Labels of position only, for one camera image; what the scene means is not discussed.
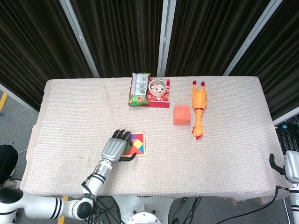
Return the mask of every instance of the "gray floor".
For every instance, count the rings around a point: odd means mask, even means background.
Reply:
[[[3,107],[4,115],[0,116],[0,145],[11,144],[18,152],[27,149],[31,129],[36,123],[37,115],[30,110],[24,108],[22,105],[7,97]],[[19,156],[17,166],[15,168],[14,178],[22,178],[26,166],[26,152]],[[182,224],[186,214],[191,209],[194,198],[188,198],[182,209],[177,213],[177,216]],[[169,212],[169,223],[171,223],[174,212],[179,206],[180,200],[176,200]],[[216,197],[204,197],[195,214],[193,224],[214,224],[227,217],[246,213],[251,210],[261,208],[257,202],[247,200],[239,202],[234,206],[230,200],[218,199]],[[29,220],[25,217],[23,210],[19,210],[17,224],[54,224],[57,220]],[[77,221],[66,218],[65,224],[83,224],[84,221]],[[236,218],[225,222],[227,224],[287,224],[284,204],[282,200],[276,200],[270,207],[257,213],[253,213],[244,217]]]

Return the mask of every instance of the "curtain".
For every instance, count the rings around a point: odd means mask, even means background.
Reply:
[[[223,75],[269,0],[177,0],[166,76]]]
[[[101,77],[157,73],[162,0],[71,0]]]
[[[2,0],[0,11],[0,83],[34,109],[49,79],[93,77],[58,0]]]
[[[299,106],[299,4],[283,1],[232,76],[259,77],[276,119]]]

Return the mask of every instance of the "black cable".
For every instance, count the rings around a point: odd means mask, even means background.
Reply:
[[[281,189],[281,187],[280,187],[280,186],[276,186],[276,188],[275,188],[275,196],[274,196],[274,198],[272,199],[272,201],[271,201],[269,204],[267,204],[266,206],[264,206],[264,207],[262,207],[262,208],[259,208],[259,209],[257,209],[257,210],[251,211],[251,212],[247,212],[247,213],[242,214],[242,215],[238,215],[238,216],[233,216],[233,217],[230,217],[230,218],[226,218],[226,219],[224,219],[224,220],[222,220],[222,221],[220,221],[220,222],[217,222],[216,224],[223,223],[223,222],[228,221],[228,220],[233,219],[233,218],[238,218],[238,217],[241,217],[241,216],[246,216],[246,215],[249,215],[249,214],[251,214],[251,213],[254,213],[254,212],[257,212],[257,211],[260,211],[260,210],[262,210],[262,209],[267,208],[267,207],[270,206],[270,205],[274,202],[274,200],[276,199],[277,194],[278,194],[278,190],[279,190],[279,189]]]
[[[180,209],[181,209],[181,207],[179,207],[178,210],[174,213],[171,224],[173,224],[174,218],[175,218],[177,212],[178,212]]]
[[[191,224],[191,222],[193,220],[193,217],[194,217],[194,212],[195,212],[197,206],[199,205],[201,199],[202,199],[202,197],[196,197],[194,199],[191,210],[189,211],[188,215],[186,216],[185,220],[183,221],[183,224],[186,224],[186,222],[189,218],[191,218],[190,221],[189,221],[189,224]]]
[[[103,200],[104,198],[110,198],[113,200],[113,204],[111,207],[107,207],[101,200]],[[118,216],[118,219],[111,213],[111,209],[114,208],[114,206],[116,207],[116,213],[117,213],[117,216]],[[98,196],[96,198],[96,201],[94,202],[94,205],[93,205],[93,210],[88,218],[88,221],[87,223],[90,224],[92,222],[92,218],[94,217],[99,217],[100,215],[102,214],[105,214],[109,224],[111,224],[111,221],[110,221],[110,218],[109,218],[109,215],[108,213],[112,216],[112,218],[119,224],[126,224],[125,222],[123,222],[121,220],[121,212],[120,212],[120,208],[118,206],[118,204],[116,203],[115,199],[111,196]]]

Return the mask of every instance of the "orange foam cube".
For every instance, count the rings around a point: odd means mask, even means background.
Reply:
[[[190,109],[188,106],[175,106],[173,109],[173,124],[188,125],[190,122]]]

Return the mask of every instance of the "table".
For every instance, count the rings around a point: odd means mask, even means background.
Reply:
[[[222,196],[270,201],[289,186],[270,167],[283,165],[278,138],[256,77],[170,77],[170,108],[131,107],[131,78],[47,82],[32,129],[21,189],[37,195],[82,194],[116,129],[145,132],[146,157],[114,165],[101,194],[113,196]],[[191,134],[192,80],[206,83],[203,136]],[[172,124],[175,105],[191,108],[191,123]],[[286,197],[280,191],[278,198]]]

